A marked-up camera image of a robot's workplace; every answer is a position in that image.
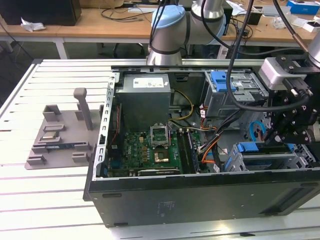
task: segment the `black cable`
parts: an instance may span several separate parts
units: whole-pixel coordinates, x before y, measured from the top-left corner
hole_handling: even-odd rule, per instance
[[[104,15],[104,12],[105,11],[108,11],[110,10],[110,8],[107,8],[105,10],[103,10],[101,12],[101,16],[106,18],[106,19],[110,19],[110,20],[113,20],[113,21],[123,21],[123,20],[135,20],[135,17],[138,17],[138,16],[142,16],[142,15],[145,15],[145,14],[150,14],[151,12],[144,12],[144,13],[140,13],[140,14],[137,14],[137,15],[133,15],[133,16],[127,16],[127,17],[121,17],[121,18],[113,18],[113,17],[109,17],[109,16],[106,16]]]
[[[289,104],[289,105],[271,106],[271,107],[257,107],[257,106],[244,105],[244,104],[238,102],[232,92],[230,80],[231,80],[231,72],[232,72],[234,62],[235,62],[235,59],[237,56],[236,49],[238,49],[238,47],[240,45],[241,38],[242,38],[242,35],[244,34],[245,28],[247,26],[247,23],[248,23],[248,20],[250,17],[251,8],[252,8],[253,4],[254,4],[254,0],[250,0],[249,4],[248,4],[248,9],[247,9],[246,15],[244,17],[243,26],[242,26],[241,31],[239,33],[239,36],[235,42],[235,46],[234,46],[234,49],[232,51],[232,55],[230,58],[230,64],[228,66],[228,71],[226,74],[226,89],[228,92],[228,96],[229,96],[230,100],[234,103],[234,105],[236,105],[238,108],[243,109],[243,110],[247,110],[247,111],[253,111],[253,112],[284,112],[284,111],[288,111],[288,110],[292,110],[292,109],[301,107],[302,105],[305,105],[309,100],[309,96],[307,94],[304,94],[302,96],[302,100],[297,101],[292,104]]]
[[[229,46],[228,44],[226,44],[224,41],[222,41],[220,38],[218,38],[212,31],[211,29],[208,27],[206,20],[205,20],[205,16],[204,16],[204,6],[206,4],[207,0],[203,0],[202,4],[201,4],[201,20],[202,23],[205,27],[205,29],[207,30],[207,32],[218,42],[220,43],[222,46],[226,47],[229,50],[233,50],[233,48],[231,46]],[[250,53],[250,52],[243,52],[243,51],[239,51],[237,50],[238,54],[242,54],[242,55],[247,55],[247,56],[263,56],[263,55],[268,55],[268,54],[272,54],[272,53],[278,53],[278,52],[284,52],[284,51],[291,51],[291,50],[300,50],[301,48],[298,47],[290,47],[290,48],[279,48],[279,49],[274,49],[271,51],[265,51],[265,52],[257,52],[257,53]]]
[[[281,10],[281,7],[279,6],[279,3],[277,2],[277,0],[272,0],[273,1],[273,5],[276,9],[276,11],[278,12],[278,14],[280,15],[284,25],[286,26],[286,28],[289,30],[289,32],[291,33],[291,35],[295,35],[296,32],[295,30],[292,28],[292,26],[290,25],[290,23],[288,22],[286,16],[284,15],[284,13]]]
[[[162,1],[159,1],[159,5],[158,5],[158,8],[157,8],[157,10],[156,10],[155,18],[154,18],[154,21],[153,21],[153,24],[152,24],[152,27],[151,27],[150,40],[149,40],[149,44],[150,44],[150,45],[151,45],[151,42],[152,42],[152,39],[153,39],[153,32],[154,32],[154,28],[155,28],[155,25],[156,25],[156,19],[157,19],[159,10],[160,10],[161,3],[162,3]]]
[[[163,3],[163,6],[162,6],[162,9],[161,9],[161,12],[160,12],[159,17],[158,17],[158,15],[156,15],[155,18],[154,18],[154,21],[156,21],[156,23],[155,23],[154,28],[153,28],[152,33],[151,33],[150,46],[152,46],[152,41],[153,41],[153,39],[154,39],[154,36],[155,36],[155,32],[156,32],[158,23],[159,23],[159,21],[160,21],[160,19],[161,19],[161,17],[162,17],[162,14],[163,14],[164,11],[165,11],[166,5],[167,5],[167,0],[164,0],[164,3]]]
[[[21,45],[18,41],[16,41],[16,40],[14,39],[14,37],[11,36],[11,34],[5,29],[5,27],[2,25],[1,21],[0,21],[0,25],[1,25],[1,27],[3,28],[3,30],[6,32],[6,34],[7,34],[10,38],[12,38],[12,40],[15,41],[16,44],[19,45],[19,47],[25,52],[25,54],[27,54],[29,58],[31,58],[32,60],[34,60],[34,58],[27,52],[27,50],[25,50],[25,48],[22,47],[22,45]]]

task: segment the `blue plastic tab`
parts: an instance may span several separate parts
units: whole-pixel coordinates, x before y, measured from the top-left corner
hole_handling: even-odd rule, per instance
[[[224,165],[224,170],[227,169],[227,167],[229,166],[229,164],[231,163],[232,158],[229,157],[228,161],[226,162],[226,164]]]
[[[227,75],[224,71],[212,71],[211,81],[215,84],[217,92],[227,92]],[[236,91],[236,87],[231,84],[232,92]]]
[[[295,151],[295,145],[293,143],[288,143],[287,146],[292,153]]]
[[[240,142],[236,146],[239,150],[239,152],[259,152],[259,148],[257,147],[257,144],[255,142]]]

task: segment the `computer case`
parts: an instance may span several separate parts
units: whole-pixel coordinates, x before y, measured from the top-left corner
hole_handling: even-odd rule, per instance
[[[0,0],[0,14],[8,25],[21,18],[44,25],[74,26],[81,15],[79,0]]]

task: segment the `metal table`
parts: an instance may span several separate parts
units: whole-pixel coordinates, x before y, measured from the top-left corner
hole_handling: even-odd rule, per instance
[[[319,239],[320,196],[288,216],[106,228],[92,202],[82,200],[87,167],[25,170],[46,104],[76,110],[74,88],[87,88],[91,109],[104,102],[111,65],[145,60],[44,60],[32,64],[0,109],[0,239]],[[186,65],[227,64],[188,59]],[[237,61],[254,66],[256,60]]]

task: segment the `paper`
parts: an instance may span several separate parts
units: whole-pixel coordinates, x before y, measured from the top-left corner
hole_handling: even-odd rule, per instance
[[[247,11],[245,9],[243,9],[242,7],[240,7],[238,4],[232,2],[232,1],[229,1],[229,0],[226,0],[226,2],[233,8],[232,10],[232,16],[236,16],[238,14],[246,14]]]
[[[162,77],[136,77],[133,79],[133,88],[164,88]]]
[[[22,22],[21,27],[23,27],[25,30],[29,32],[46,29],[46,27],[41,22],[37,22],[37,23],[29,22],[24,20],[22,17],[21,17],[21,22]]]
[[[294,26],[302,28],[307,22],[309,22],[309,21],[298,17],[291,24],[294,25]]]

